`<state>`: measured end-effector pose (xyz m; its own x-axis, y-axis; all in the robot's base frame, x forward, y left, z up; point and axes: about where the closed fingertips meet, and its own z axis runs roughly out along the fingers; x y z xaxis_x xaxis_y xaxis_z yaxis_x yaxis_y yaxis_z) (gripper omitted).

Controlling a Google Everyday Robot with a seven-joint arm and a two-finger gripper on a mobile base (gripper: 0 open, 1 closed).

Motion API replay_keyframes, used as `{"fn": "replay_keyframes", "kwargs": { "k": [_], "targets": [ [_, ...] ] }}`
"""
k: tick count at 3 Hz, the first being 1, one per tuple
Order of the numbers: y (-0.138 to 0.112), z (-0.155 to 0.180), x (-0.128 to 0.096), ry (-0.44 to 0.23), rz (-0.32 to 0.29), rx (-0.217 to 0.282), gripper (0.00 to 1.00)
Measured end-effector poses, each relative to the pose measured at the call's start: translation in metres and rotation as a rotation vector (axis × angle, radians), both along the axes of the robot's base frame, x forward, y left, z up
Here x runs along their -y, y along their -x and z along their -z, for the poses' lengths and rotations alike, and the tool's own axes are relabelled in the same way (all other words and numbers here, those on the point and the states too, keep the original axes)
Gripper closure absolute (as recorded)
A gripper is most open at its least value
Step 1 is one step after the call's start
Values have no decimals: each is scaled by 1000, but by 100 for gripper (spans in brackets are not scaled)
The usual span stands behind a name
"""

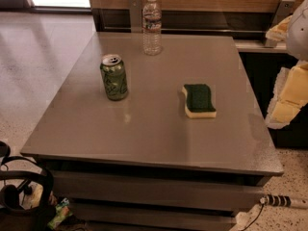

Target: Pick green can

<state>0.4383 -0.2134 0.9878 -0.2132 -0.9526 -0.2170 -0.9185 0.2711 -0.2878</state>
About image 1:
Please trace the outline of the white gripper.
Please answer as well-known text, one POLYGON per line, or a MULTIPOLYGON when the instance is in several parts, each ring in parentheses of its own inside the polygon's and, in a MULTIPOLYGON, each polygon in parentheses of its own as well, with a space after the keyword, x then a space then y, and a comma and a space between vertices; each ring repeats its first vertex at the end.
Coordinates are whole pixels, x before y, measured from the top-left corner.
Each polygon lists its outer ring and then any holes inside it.
POLYGON ((302 107, 308 104, 308 0, 266 32, 266 38, 286 40, 288 54, 299 62, 291 69, 282 67, 277 74, 273 98, 270 100, 266 124, 281 129, 291 123, 302 107))

